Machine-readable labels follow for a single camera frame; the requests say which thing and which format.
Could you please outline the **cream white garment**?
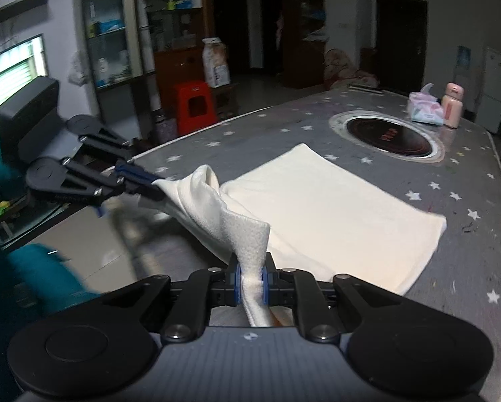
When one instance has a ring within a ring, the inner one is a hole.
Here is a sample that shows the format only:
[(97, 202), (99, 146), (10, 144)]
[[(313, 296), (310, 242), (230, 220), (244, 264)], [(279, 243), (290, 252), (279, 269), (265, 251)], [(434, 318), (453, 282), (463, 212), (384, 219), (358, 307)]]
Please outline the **cream white garment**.
[(340, 273), (402, 295), (419, 277), (446, 228), (299, 144), (239, 178), (220, 183), (208, 165), (178, 181), (158, 179), (161, 211), (220, 260), (236, 257), (249, 323), (269, 327), (266, 258), (330, 281)]

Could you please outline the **red plastic stool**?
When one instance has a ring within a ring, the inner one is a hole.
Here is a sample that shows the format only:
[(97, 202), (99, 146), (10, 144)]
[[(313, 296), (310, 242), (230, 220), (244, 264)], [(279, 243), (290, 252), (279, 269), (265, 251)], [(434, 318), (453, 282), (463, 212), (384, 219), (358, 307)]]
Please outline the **red plastic stool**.
[(189, 81), (174, 85), (176, 125), (179, 136), (217, 124), (218, 117), (206, 82)]

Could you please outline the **glass door shelf cabinet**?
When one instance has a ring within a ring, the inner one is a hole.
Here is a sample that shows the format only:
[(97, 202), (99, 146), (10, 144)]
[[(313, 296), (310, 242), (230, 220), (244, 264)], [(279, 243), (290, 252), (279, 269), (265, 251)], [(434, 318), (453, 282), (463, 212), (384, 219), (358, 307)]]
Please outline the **glass door shelf cabinet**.
[(81, 0), (86, 49), (95, 89), (127, 84), (148, 90), (153, 75), (143, 0)]

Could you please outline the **white printed paper bag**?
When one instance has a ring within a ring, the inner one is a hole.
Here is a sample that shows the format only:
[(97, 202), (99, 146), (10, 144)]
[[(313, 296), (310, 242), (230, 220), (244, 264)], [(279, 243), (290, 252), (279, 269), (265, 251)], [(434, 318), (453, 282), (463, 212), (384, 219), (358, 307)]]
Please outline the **white printed paper bag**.
[(202, 42), (204, 43), (202, 60), (206, 82), (210, 88), (230, 84), (226, 46), (218, 37), (207, 37)]

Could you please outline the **round induction cooktop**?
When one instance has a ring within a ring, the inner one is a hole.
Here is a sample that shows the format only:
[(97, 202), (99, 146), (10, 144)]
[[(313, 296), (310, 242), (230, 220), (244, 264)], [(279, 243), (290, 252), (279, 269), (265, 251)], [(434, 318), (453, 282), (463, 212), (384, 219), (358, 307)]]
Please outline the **round induction cooktop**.
[(349, 111), (333, 115), (328, 125), (344, 139), (398, 160), (440, 163), (445, 158), (445, 147), (437, 134), (391, 115)]

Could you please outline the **dark flat phone on table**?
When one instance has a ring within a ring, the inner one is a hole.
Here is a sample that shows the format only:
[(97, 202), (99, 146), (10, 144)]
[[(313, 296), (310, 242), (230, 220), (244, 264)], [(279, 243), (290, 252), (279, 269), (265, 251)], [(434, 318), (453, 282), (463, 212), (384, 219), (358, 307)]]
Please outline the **dark flat phone on table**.
[(359, 85), (359, 84), (350, 84), (348, 86), (348, 89), (350, 91), (354, 92), (368, 92), (371, 94), (376, 94), (376, 95), (383, 95), (384, 91), (382, 89), (370, 87), (370, 86), (364, 86), (364, 85)]

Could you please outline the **dark wooden shelf cabinet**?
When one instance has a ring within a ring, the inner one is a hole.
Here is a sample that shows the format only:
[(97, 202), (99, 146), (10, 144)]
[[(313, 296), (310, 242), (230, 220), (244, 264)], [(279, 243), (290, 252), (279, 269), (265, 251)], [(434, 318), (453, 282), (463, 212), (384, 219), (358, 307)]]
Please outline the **dark wooden shelf cabinet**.
[(277, 69), (285, 86), (302, 89), (323, 83), (326, 24), (326, 0), (280, 0)]

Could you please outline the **colourful kids play tent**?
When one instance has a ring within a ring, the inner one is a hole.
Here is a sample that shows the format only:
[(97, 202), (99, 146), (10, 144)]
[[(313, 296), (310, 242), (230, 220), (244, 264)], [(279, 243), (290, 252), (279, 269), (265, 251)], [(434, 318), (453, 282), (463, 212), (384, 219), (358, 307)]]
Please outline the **colourful kids play tent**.
[(378, 87), (375, 76), (358, 69), (346, 52), (337, 48), (328, 50), (325, 54), (325, 87), (328, 90), (340, 90), (346, 89), (350, 84)]

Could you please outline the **wet wipes pack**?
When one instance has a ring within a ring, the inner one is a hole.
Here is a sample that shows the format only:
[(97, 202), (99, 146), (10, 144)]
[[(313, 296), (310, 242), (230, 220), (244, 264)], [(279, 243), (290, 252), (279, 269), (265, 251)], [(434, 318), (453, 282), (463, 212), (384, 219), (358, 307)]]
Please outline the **wet wipes pack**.
[(442, 126), (444, 110), (438, 99), (431, 95), (431, 83), (426, 84), (420, 92), (411, 92), (407, 101), (407, 113), (411, 121), (419, 124)]

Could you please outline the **pink thermos bottle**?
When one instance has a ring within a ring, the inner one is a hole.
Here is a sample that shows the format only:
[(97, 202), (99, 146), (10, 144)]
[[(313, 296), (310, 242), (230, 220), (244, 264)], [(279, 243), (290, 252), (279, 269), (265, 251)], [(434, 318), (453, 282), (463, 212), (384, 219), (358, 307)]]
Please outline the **pink thermos bottle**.
[(456, 83), (447, 83), (441, 106), (444, 112), (444, 125), (457, 129), (463, 113), (464, 89)]

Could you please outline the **white refrigerator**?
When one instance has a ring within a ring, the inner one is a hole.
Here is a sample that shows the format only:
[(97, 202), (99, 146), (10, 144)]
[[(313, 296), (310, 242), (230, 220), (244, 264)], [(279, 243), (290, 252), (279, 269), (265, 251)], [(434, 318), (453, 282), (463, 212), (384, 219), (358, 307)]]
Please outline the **white refrigerator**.
[(490, 47), (485, 48), (476, 123), (491, 133), (496, 133), (501, 123), (501, 53)]

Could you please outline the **water dispenser with bottle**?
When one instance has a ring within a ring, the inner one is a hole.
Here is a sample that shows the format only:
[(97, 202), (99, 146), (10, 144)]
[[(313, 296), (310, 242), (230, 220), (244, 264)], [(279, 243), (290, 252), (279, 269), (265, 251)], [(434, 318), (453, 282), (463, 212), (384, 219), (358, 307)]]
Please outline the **water dispenser with bottle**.
[(470, 81), (471, 49), (466, 46), (458, 46), (453, 81), (463, 88)]

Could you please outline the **dark wooden door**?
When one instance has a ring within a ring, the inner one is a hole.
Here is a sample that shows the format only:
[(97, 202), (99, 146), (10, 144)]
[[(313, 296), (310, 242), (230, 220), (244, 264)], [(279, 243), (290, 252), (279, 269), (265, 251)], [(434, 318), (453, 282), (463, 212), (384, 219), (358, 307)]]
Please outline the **dark wooden door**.
[(428, 2), (375, 0), (375, 51), (381, 87), (407, 96), (421, 90)]

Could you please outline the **wall television screen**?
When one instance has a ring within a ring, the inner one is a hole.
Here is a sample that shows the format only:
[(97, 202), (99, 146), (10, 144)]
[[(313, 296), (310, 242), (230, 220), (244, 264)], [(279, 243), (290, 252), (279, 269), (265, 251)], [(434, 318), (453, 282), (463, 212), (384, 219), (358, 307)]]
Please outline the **wall television screen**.
[(38, 76), (47, 76), (44, 36), (27, 39), (0, 53), (0, 105)]

